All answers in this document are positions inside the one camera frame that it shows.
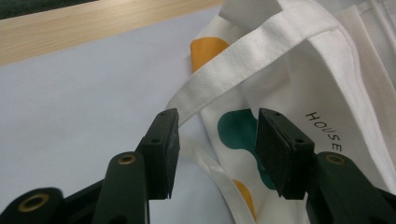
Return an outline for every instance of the white tote bag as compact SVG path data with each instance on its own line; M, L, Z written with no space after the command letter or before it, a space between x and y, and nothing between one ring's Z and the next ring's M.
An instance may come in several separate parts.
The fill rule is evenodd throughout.
M373 2L341 6L335 18L316 1L230 0L192 41L194 73L168 108L178 109L180 125L200 112L219 165L204 152L194 156L236 223L308 222L303 201L278 198L254 152L260 107L289 118L316 153L341 153L396 193L393 70L361 17Z

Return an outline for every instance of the canvas bag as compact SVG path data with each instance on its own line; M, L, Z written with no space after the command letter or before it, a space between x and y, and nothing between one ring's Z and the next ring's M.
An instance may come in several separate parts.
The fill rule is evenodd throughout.
M222 17L191 43L195 72L168 107L179 110L180 124L201 111L220 167L203 152L195 159L223 176L214 180L236 223L307 222L304 202L279 199L255 157L260 107L286 115L317 153L348 156L376 187L395 193L396 94L361 24L363 10L348 7L336 19L315 1L226 1ZM199 148L182 140L187 147Z

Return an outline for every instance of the green spot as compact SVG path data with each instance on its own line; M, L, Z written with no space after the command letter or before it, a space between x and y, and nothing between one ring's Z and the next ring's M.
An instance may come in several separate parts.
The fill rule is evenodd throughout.
M256 146L257 120L249 109L231 111L224 114L218 123L221 142L231 149L244 149L250 152L257 162L262 182L268 189L276 189L264 170L254 148Z

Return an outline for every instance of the orange spot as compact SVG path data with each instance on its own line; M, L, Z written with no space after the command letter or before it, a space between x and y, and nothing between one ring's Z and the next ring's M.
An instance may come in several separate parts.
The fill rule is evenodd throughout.
M203 37L191 42L192 72L212 60L228 48L228 44L217 37Z
M253 199L251 198L251 194L248 191L248 188L238 180L233 179L233 182L241 192L242 197L245 199L245 202L247 203L247 207L250 210L251 215L253 215L254 220L256 220L256 212L254 211Z

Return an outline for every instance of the white strap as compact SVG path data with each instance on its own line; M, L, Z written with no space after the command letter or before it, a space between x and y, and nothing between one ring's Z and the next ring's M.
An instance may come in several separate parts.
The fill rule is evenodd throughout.
M303 40L337 25L329 12L314 3L279 12L197 70L169 101L167 108L177 108L181 125Z
M192 158L212 178L228 204L236 224L254 224L247 204L230 177L198 144L180 136L180 155Z

